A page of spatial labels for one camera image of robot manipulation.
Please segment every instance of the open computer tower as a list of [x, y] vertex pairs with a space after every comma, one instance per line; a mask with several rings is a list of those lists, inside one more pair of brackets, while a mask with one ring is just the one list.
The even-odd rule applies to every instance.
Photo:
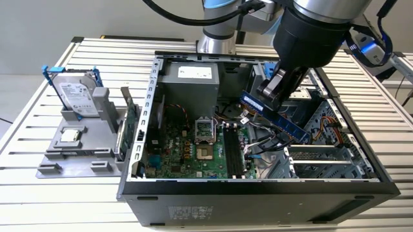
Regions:
[[338, 223], [399, 194], [320, 68], [260, 99], [276, 62], [156, 52], [117, 193], [143, 226]]

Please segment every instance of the motherboard chip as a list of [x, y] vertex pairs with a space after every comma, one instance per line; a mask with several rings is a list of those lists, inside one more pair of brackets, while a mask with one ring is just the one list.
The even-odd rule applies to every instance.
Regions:
[[180, 166], [171, 166], [169, 170], [172, 173], [179, 173], [180, 172]]
[[213, 159], [212, 145], [196, 145], [196, 159], [197, 160]]

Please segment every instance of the white wall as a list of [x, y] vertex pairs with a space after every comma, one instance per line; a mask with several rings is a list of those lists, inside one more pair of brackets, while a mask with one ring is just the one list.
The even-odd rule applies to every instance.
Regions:
[[[383, 1], [371, 1], [366, 11], [371, 21]], [[203, 17], [200, 0], [155, 2], [180, 16]], [[413, 51], [411, 9], [413, 0], [398, 0], [383, 21], [399, 51]], [[73, 36], [109, 34], [195, 41], [200, 33], [201, 28], [165, 20], [141, 0], [0, 0], [0, 73], [38, 74], [42, 64], [54, 64]], [[267, 45], [270, 37], [248, 34], [246, 43]]]

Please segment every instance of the aluminum extrusion table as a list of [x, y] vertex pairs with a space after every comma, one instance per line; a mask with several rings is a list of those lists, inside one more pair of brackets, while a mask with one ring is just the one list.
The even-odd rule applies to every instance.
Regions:
[[[120, 87], [143, 103], [155, 50], [193, 52], [183, 42], [84, 39], [70, 43], [56, 66], [97, 66], [111, 101]], [[239, 55], [275, 57], [267, 46], [239, 45]], [[336, 226], [187, 227], [177, 231], [413, 231], [413, 120], [379, 82], [343, 51], [323, 68], [351, 116], [401, 190], [401, 195]], [[0, 231], [151, 231], [116, 202], [119, 177], [36, 179], [36, 167], [58, 126], [61, 103], [45, 81], [0, 141]]]

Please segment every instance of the blue ram module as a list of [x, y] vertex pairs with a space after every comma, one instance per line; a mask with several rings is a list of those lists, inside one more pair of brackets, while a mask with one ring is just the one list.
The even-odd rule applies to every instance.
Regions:
[[267, 106], [256, 100], [247, 92], [242, 92], [240, 102], [264, 117], [284, 133], [287, 133], [298, 142], [307, 143], [310, 134], [296, 126], [288, 119], [282, 117], [276, 112], [270, 110]]

